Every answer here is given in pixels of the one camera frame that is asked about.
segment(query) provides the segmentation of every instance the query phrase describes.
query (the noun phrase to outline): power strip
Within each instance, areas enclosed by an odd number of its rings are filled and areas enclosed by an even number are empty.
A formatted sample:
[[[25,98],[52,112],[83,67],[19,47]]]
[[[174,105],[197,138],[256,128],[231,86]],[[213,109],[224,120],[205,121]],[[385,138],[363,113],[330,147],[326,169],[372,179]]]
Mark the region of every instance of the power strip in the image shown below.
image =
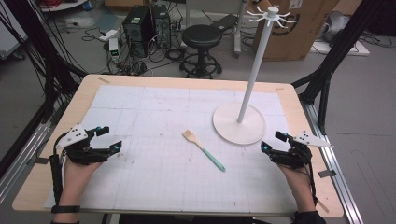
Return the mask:
[[[106,35],[102,35],[101,37],[99,37],[99,39],[103,41],[107,41],[109,38],[111,38],[111,36],[113,36],[116,33],[117,33],[116,30],[110,30],[106,33]]]

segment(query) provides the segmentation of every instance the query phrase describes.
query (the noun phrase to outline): black wristband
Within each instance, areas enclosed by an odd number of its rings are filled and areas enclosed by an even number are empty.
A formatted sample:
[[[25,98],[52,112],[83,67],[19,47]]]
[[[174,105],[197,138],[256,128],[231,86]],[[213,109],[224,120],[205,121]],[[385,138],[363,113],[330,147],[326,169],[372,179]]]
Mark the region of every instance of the black wristband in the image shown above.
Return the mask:
[[[67,206],[54,205],[50,211],[52,214],[77,213],[79,212],[79,205],[67,205]]]
[[[73,222],[73,223],[71,223],[71,222],[66,223],[66,222],[54,222],[54,221],[51,221],[50,224],[79,224],[79,221],[78,222]]]

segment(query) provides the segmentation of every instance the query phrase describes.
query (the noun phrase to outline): wooden table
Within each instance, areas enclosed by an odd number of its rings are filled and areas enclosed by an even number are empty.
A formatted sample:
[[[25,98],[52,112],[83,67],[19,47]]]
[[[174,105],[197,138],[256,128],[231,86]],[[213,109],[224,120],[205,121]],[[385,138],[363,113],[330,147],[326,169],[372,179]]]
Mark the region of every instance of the wooden table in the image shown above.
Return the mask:
[[[81,123],[91,102],[101,85],[120,85],[134,87],[181,88],[198,90],[245,91],[247,83],[243,81],[181,79],[165,77],[116,77],[89,75],[84,78],[69,107],[54,130],[44,148],[41,157],[48,158],[56,138],[70,130],[76,123]],[[253,91],[277,93],[285,113],[290,135],[297,135],[302,130],[310,130],[304,111],[300,105],[295,89],[290,84],[256,83]],[[344,214],[342,205],[329,177],[320,178],[318,172],[326,170],[324,161],[317,147],[311,147],[312,164],[319,199],[317,209],[323,217],[341,217]],[[27,177],[13,208],[17,211],[48,211],[44,203],[52,189],[50,164],[36,164]]]

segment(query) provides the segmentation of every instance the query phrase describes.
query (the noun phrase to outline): black sleeve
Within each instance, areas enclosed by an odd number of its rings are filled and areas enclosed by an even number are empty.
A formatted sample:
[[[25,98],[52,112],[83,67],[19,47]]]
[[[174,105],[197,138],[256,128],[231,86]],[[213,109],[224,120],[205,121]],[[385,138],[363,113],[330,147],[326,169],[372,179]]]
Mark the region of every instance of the black sleeve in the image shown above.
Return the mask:
[[[318,211],[296,212],[294,218],[293,224],[326,224],[326,221],[319,215]]]

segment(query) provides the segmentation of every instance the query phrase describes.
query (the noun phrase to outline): white pole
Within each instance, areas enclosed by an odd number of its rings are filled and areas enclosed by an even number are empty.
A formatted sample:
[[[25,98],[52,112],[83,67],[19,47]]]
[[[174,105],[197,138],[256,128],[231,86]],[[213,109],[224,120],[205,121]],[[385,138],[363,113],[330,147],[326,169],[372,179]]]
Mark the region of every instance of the white pole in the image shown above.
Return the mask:
[[[276,13],[277,13],[277,9],[275,11],[269,10],[268,17],[275,17]],[[242,120],[244,119],[245,112],[248,107],[248,101],[250,99],[250,95],[253,90],[254,83],[256,82],[260,65],[262,64],[262,57],[264,56],[265,48],[267,47],[268,38],[270,37],[273,24],[274,21],[266,20],[264,24],[264,28],[262,29],[262,38],[260,39],[260,44],[257,49],[256,58],[254,59],[253,68],[251,69],[250,77],[248,79],[247,91],[245,92],[244,102],[242,103],[241,111],[239,112],[238,123],[242,123]]]

